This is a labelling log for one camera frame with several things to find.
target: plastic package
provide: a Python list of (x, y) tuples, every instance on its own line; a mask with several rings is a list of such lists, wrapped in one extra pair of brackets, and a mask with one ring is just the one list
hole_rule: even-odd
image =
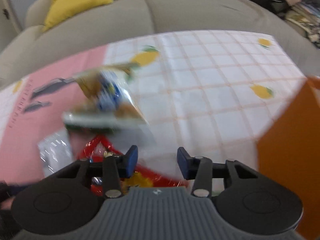
[(38, 144), (44, 176), (50, 176), (74, 161), (66, 129), (49, 135)]
[(131, 67), (132, 64), (103, 66), (75, 77), (87, 100), (65, 112), (64, 123), (90, 129), (120, 129), (145, 124), (127, 85)]
[[(116, 155), (122, 155), (121, 152), (114, 149), (112, 143), (105, 136), (100, 135), (96, 136), (89, 143), (87, 143), (83, 151), (78, 155), (78, 158), (89, 158), (92, 162), (102, 162), (103, 154), (101, 151), (101, 145), (107, 152), (113, 152)], [(124, 193), (126, 193), (130, 187), (188, 186), (188, 182), (186, 180), (169, 178), (139, 164), (136, 165), (134, 171), (135, 172), (131, 176), (131, 178), (122, 179), (122, 190)], [(102, 195), (101, 178), (93, 178), (92, 182), (92, 192), (97, 195)]]

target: sofa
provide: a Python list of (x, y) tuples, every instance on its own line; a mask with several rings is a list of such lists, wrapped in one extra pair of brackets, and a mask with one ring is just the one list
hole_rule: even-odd
[(306, 75), (320, 75), (320, 51), (249, 0), (114, 0), (42, 33), (51, 0), (37, 0), (26, 28), (0, 55), (0, 89), (47, 64), (127, 38), (183, 30), (238, 30), (274, 36)]

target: red snack package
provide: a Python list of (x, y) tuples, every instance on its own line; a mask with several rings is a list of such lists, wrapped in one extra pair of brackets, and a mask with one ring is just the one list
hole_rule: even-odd
[[(102, 162), (103, 157), (101, 154), (95, 152), (98, 144), (101, 143), (106, 151), (113, 152), (117, 155), (122, 155), (121, 152), (114, 149), (112, 143), (104, 136), (98, 135), (86, 144), (83, 151), (79, 154), (78, 159), (91, 158), (93, 162)], [(180, 187), (188, 186), (186, 180), (177, 180), (169, 178), (154, 172), (140, 164), (136, 165), (134, 174), (129, 179), (122, 179), (122, 188), (124, 192), (127, 192), (129, 187)], [(91, 185), (91, 190), (96, 195), (102, 195), (102, 186)]]

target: checkered tablecloth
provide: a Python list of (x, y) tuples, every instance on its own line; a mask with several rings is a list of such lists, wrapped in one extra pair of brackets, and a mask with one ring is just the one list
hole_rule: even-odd
[[(260, 38), (272, 45), (261, 46)], [(177, 177), (180, 146), (192, 156), (220, 163), (232, 158), (257, 169), (257, 139), (305, 79), (275, 39), (238, 31), (162, 33), (108, 44), (102, 63), (128, 62), (146, 45), (159, 57), (136, 72), (130, 89), (149, 127), (110, 138), (116, 148), (125, 152), (136, 144), (140, 162)], [(258, 97), (253, 85), (272, 90), (273, 97)]]

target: sofa armrest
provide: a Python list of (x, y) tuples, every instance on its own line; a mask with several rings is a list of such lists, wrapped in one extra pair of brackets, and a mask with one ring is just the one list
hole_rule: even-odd
[(7, 80), (12, 73), (17, 72), (14, 69), (17, 67), (14, 63), (40, 37), (42, 27), (38, 25), (26, 28), (2, 51), (0, 54), (0, 90), (16, 80), (14, 77)]
[(26, 28), (44, 25), (51, 5), (51, 0), (37, 0), (28, 9), (26, 15)]

